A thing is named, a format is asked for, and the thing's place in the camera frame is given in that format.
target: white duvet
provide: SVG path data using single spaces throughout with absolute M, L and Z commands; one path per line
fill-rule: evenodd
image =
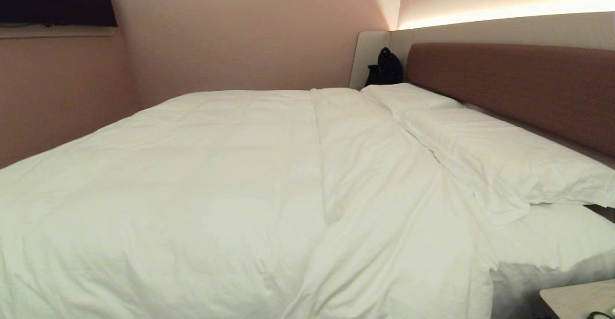
M 0 171 L 0 317 L 490 316 L 452 176 L 356 91 L 189 94 Z

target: bed frame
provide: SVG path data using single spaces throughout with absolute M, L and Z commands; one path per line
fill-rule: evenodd
M 417 43 L 406 74 L 615 167 L 615 51 Z M 615 210 L 604 214 L 615 219 Z

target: white pillow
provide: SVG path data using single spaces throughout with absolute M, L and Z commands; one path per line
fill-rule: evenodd
M 361 90 L 370 100 L 391 112 L 396 120 L 409 110 L 463 109 L 465 106 L 452 98 L 440 96 L 408 83 L 396 85 L 369 85 Z
M 494 223 L 523 217 L 530 204 L 615 208 L 615 170 L 513 124 L 471 109 L 408 111 L 401 123 Z

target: pillow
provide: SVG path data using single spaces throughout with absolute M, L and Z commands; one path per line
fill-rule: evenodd
M 408 111 L 401 124 L 494 223 L 523 217 L 530 204 L 615 208 L 615 170 L 513 124 L 471 109 Z
M 370 100 L 391 112 L 396 120 L 409 110 L 463 109 L 463 104 L 408 83 L 369 85 L 361 90 Z

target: cable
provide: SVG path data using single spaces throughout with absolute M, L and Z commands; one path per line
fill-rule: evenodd
M 27 26 L 32 26 L 32 25 L 36 25 L 36 24 L 20 24 L 20 25 L 3 25 L 0 24 L 0 28 L 22 28 L 22 27 L 27 27 Z

